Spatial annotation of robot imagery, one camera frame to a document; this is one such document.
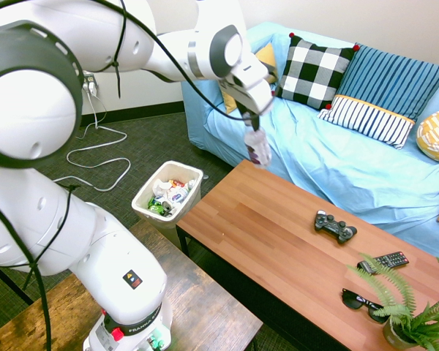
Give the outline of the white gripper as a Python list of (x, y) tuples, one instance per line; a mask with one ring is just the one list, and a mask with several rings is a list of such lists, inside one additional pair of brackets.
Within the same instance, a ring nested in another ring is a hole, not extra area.
[(272, 95), (268, 79), (274, 77), (274, 67), (260, 60), (229, 65), (219, 62), (219, 87), (222, 93), (235, 99), (242, 118), (249, 118), (257, 132), (260, 116), (271, 108)]

